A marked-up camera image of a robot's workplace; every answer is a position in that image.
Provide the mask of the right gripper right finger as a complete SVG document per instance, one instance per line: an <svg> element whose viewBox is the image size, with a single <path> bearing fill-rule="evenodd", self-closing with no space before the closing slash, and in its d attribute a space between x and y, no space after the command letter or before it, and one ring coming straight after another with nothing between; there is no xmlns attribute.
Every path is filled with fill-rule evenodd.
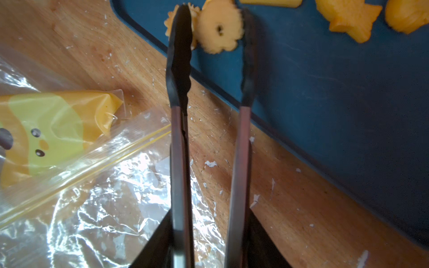
<svg viewBox="0 0 429 268"><path fill-rule="evenodd" d="M291 268L252 210L248 231L248 268Z"/></svg>

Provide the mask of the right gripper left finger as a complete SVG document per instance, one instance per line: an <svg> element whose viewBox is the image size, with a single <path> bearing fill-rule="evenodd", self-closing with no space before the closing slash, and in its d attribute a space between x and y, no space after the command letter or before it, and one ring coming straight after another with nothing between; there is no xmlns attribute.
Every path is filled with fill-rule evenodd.
<svg viewBox="0 0 429 268"><path fill-rule="evenodd" d="M173 229L171 210L152 234L130 268L171 268Z"/></svg>

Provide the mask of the dark blue tray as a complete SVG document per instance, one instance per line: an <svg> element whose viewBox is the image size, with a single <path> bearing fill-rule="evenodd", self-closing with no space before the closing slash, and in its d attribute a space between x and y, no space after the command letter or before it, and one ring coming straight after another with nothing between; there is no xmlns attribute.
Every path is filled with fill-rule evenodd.
<svg viewBox="0 0 429 268"><path fill-rule="evenodd" d="M429 28L406 35L379 16L359 44L314 1L248 9L260 37L253 123L427 249Z"/></svg>

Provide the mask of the black metal tongs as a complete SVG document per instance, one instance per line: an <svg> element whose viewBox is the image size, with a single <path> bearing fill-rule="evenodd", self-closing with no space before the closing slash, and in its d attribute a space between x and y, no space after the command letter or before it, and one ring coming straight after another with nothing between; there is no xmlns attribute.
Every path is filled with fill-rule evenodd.
<svg viewBox="0 0 429 268"><path fill-rule="evenodd" d="M251 177L250 119L257 92L257 35L255 17L248 9L244 18L244 50L239 109L239 129L230 197L225 267L243 268L247 265L249 226L249 191ZM191 12L181 5L174 16L166 64L166 88L172 114L172 143L170 147L171 218L173 229L173 267L192 268L194 243L192 233L191 179L187 104L191 89Z"/></svg>

